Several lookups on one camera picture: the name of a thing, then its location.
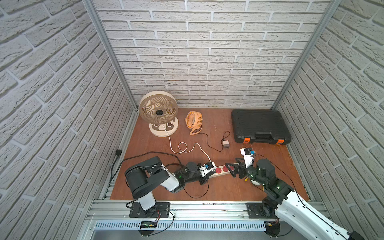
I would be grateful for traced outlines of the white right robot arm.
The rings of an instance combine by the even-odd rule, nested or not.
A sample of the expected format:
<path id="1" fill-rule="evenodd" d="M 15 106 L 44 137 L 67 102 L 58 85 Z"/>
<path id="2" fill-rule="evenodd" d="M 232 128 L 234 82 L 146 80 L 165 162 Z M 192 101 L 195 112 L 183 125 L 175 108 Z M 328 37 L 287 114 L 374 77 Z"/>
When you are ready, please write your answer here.
<path id="1" fill-rule="evenodd" d="M 268 159 L 260 159 L 257 165 L 246 163 L 228 164 L 233 177 L 247 177 L 263 187 L 267 197 L 263 199 L 275 216 L 288 223 L 308 240 L 363 240 L 356 231 L 348 231 L 308 204 L 296 191 L 276 175 L 276 166 Z"/>

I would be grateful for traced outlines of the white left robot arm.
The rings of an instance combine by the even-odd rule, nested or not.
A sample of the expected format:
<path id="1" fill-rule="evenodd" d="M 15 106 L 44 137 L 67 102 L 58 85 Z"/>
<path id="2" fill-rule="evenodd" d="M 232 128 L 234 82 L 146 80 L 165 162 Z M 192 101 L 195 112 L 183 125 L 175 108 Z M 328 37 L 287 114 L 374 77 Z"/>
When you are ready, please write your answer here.
<path id="1" fill-rule="evenodd" d="M 126 184 L 142 211 L 153 210 L 156 206 L 153 190 L 157 187 L 162 186 L 171 193 L 177 193 L 189 183 L 199 182 L 204 185 L 210 176 L 216 173 L 214 162 L 203 165 L 194 162 L 178 165 L 181 168 L 172 173 L 159 157 L 153 157 L 126 170 Z"/>

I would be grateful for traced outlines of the beige red power strip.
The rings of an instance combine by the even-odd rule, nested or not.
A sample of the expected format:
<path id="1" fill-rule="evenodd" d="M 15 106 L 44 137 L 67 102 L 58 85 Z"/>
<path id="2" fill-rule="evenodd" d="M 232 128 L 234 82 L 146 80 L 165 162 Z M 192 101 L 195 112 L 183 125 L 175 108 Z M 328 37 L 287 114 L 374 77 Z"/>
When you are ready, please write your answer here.
<path id="1" fill-rule="evenodd" d="M 225 176 L 225 175 L 231 175 L 229 169 L 225 165 L 217 166 L 215 168 L 214 174 L 212 174 L 210 176 L 210 178 L 221 177 L 221 176 Z"/>

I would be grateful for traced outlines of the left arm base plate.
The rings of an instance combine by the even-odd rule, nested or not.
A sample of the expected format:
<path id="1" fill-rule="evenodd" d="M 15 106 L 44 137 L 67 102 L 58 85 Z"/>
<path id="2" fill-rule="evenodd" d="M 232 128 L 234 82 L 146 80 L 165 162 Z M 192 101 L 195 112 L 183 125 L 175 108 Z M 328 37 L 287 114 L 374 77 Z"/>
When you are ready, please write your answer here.
<path id="1" fill-rule="evenodd" d="M 157 202 L 148 210 L 143 210 L 139 202 L 133 202 L 130 206 L 130 218 L 168 218 L 170 202 Z"/>

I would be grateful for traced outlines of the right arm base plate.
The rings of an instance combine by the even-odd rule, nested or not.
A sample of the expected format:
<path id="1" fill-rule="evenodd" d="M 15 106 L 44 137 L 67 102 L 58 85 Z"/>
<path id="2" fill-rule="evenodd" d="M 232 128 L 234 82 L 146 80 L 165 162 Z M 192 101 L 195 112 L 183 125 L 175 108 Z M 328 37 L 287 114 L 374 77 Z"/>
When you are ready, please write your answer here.
<path id="1" fill-rule="evenodd" d="M 266 203 L 246 203 L 249 219 L 276 219 L 275 209 Z"/>

